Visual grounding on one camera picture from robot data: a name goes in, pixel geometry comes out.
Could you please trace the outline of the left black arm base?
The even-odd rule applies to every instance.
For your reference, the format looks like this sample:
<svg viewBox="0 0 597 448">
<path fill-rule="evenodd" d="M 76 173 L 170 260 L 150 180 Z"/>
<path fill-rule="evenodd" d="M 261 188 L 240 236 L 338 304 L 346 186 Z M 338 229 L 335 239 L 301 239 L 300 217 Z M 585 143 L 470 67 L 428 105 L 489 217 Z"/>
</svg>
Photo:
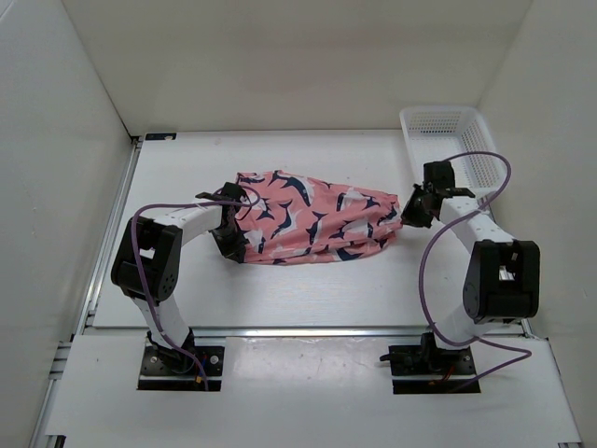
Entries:
<svg viewBox="0 0 597 448">
<path fill-rule="evenodd" d="M 140 364 L 137 389 L 141 391 L 219 392 L 222 387 L 225 347 L 201 345 L 189 333 L 183 348 L 194 355 L 203 371 L 188 356 L 155 343 L 150 332 Z"/>
</svg>

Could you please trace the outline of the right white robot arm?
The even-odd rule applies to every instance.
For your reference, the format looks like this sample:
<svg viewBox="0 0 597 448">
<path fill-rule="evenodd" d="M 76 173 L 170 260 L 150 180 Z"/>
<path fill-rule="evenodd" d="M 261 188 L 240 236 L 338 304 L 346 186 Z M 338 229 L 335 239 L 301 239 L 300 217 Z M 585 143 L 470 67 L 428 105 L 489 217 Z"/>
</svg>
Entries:
<svg viewBox="0 0 597 448">
<path fill-rule="evenodd" d="M 429 229 L 435 220 L 442 224 L 423 250 L 418 271 L 419 299 L 429 327 L 419 350 L 425 370 L 444 371 L 452 362 L 452 351 L 466 349 L 494 329 L 536 316 L 539 246 L 501 229 L 479 205 L 472 189 L 456 185 L 449 160 L 423 166 L 423 182 L 414 186 L 401 220 L 414 228 Z M 436 321 L 425 294 L 426 267 L 431 249 L 450 231 L 470 259 L 458 306 Z"/>
</svg>

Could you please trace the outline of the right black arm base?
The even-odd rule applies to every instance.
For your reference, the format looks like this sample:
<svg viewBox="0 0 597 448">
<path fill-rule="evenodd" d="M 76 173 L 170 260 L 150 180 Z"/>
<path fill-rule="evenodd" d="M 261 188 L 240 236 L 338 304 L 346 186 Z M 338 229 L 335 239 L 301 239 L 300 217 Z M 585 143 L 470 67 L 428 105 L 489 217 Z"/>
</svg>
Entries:
<svg viewBox="0 0 597 448">
<path fill-rule="evenodd" d="M 427 331 L 417 344 L 389 345 L 379 358 L 389 365 L 394 395 L 479 394 L 470 348 L 439 348 Z"/>
</svg>

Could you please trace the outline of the pink shark print shorts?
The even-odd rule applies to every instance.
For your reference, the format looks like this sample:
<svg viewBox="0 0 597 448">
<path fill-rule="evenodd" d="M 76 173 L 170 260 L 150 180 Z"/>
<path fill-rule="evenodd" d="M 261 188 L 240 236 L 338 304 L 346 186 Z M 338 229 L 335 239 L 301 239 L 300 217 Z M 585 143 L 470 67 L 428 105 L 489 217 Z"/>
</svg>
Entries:
<svg viewBox="0 0 597 448">
<path fill-rule="evenodd" d="M 362 259 L 381 252 L 402 228 L 395 194 L 282 170 L 238 173 L 236 183 L 252 204 L 236 216 L 247 264 Z"/>
</svg>

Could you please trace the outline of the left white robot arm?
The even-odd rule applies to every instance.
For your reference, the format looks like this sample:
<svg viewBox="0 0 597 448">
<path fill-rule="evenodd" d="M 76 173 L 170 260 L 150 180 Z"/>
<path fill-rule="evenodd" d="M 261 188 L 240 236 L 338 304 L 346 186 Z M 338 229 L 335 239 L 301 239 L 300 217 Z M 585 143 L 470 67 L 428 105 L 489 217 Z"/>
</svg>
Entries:
<svg viewBox="0 0 597 448">
<path fill-rule="evenodd" d="M 146 205 L 126 225 L 111 282 L 142 312 L 150 343 L 175 373 L 191 370 L 196 360 L 192 330 L 174 298 L 182 248 L 209 233 L 224 258 L 243 262 L 248 240 L 236 214 L 251 205 L 248 189 L 228 182 L 193 203 Z"/>
</svg>

